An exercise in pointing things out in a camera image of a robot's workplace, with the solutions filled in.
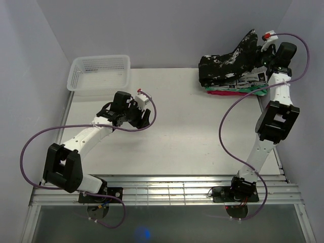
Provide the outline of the black white patterned trousers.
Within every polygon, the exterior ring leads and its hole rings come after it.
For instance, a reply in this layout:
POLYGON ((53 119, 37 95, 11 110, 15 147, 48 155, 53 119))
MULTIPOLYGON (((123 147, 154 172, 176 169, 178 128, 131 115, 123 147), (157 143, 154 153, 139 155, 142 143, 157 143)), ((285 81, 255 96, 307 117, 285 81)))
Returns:
POLYGON ((204 88, 228 84, 252 71, 261 47, 251 29, 237 47, 228 54, 204 55, 198 64, 198 81, 204 88))

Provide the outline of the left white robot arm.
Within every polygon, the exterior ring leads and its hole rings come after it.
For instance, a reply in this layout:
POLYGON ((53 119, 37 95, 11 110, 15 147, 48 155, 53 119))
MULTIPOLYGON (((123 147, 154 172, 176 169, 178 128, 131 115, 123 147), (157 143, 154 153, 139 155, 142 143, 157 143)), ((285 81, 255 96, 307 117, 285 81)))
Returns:
POLYGON ((82 161, 105 137, 129 123, 143 130, 151 125, 151 111, 146 107, 151 97, 138 90, 138 94, 123 91, 115 93, 113 101, 105 104, 89 126, 62 144, 52 144, 47 152, 43 180, 66 192, 89 192, 96 202, 107 198, 106 182, 94 175, 85 174, 82 161))

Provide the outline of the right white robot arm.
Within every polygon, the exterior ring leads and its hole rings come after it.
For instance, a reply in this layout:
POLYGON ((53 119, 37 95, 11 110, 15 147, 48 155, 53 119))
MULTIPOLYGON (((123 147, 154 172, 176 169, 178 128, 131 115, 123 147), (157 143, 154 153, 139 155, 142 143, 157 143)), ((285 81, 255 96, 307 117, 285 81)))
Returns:
POLYGON ((248 198, 257 194, 258 176, 256 173, 261 170, 275 146, 287 138, 300 113, 300 109, 291 101, 288 83, 292 77, 289 64, 296 51, 295 44, 283 42, 273 53, 266 51, 266 57, 262 58, 267 68, 268 84, 277 86, 272 88, 271 100, 255 127, 256 140, 247 159, 251 167, 244 165, 232 178, 228 193, 234 201, 247 201, 248 198))

